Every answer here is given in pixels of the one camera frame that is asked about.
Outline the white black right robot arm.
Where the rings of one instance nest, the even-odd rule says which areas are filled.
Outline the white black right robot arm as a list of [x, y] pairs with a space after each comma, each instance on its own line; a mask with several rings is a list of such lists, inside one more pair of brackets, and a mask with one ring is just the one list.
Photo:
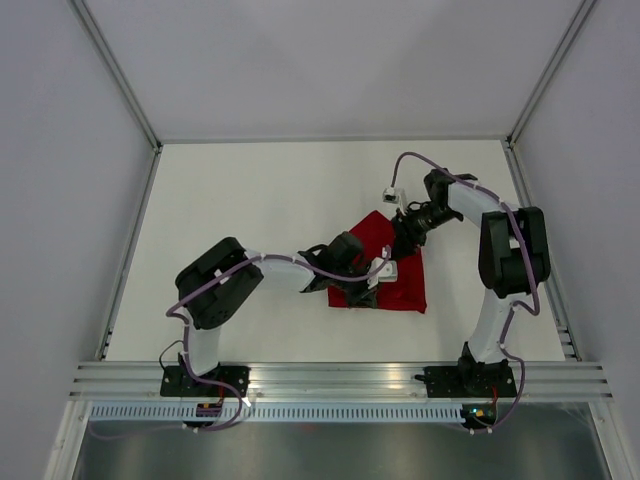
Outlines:
[[427, 201], [408, 204], [391, 220], [393, 260], [417, 253], [441, 225], [469, 220], [480, 232], [478, 272], [485, 294], [456, 366], [427, 367], [418, 378], [432, 398], [513, 397], [505, 339], [517, 307], [540, 310], [538, 287], [551, 273], [544, 213], [538, 207], [508, 206], [470, 174], [434, 169], [424, 185]]

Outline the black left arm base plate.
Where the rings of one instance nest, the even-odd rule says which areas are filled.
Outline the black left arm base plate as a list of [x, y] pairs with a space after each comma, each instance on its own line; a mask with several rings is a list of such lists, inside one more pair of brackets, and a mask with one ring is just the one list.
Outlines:
[[196, 380], [188, 374], [183, 365], [164, 368], [160, 386], [161, 397], [195, 398], [224, 397], [231, 398], [235, 390], [245, 397], [249, 386], [250, 368], [248, 366], [222, 365]]

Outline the red cloth napkin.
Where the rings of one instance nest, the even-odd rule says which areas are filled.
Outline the red cloth napkin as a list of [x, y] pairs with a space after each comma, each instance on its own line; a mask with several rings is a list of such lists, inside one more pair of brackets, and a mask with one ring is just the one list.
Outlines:
[[[371, 260], [381, 255], [385, 246], [392, 246], [394, 232], [391, 221], [374, 210], [349, 230], [364, 246], [361, 266], [370, 266]], [[414, 311], [424, 314], [427, 308], [422, 254], [397, 260], [398, 279], [394, 283], [380, 283], [377, 288], [377, 309]], [[348, 308], [347, 293], [338, 287], [328, 288], [330, 308]]]

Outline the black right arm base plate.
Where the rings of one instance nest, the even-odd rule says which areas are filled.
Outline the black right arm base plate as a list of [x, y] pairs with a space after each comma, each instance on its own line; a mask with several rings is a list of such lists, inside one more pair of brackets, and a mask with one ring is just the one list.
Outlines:
[[429, 366], [423, 369], [421, 382], [429, 398], [515, 398], [517, 387], [510, 367], [497, 370], [468, 371], [458, 366]]

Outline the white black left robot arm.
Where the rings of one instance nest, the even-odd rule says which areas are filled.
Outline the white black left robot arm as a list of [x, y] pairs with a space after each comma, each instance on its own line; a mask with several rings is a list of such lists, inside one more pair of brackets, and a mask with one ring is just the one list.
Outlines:
[[178, 274], [178, 301], [166, 312], [184, 324], [184, 385], [198, 396], [216, 389], [222, 327], [255, 291], [305, 294], [333, 287], [351, 301], [369, 302], [388, 261], [386, 247], [366, 259], [363, 244], [349, 232], [289, 255], [246, 249], [236, 238], [224, 238]]

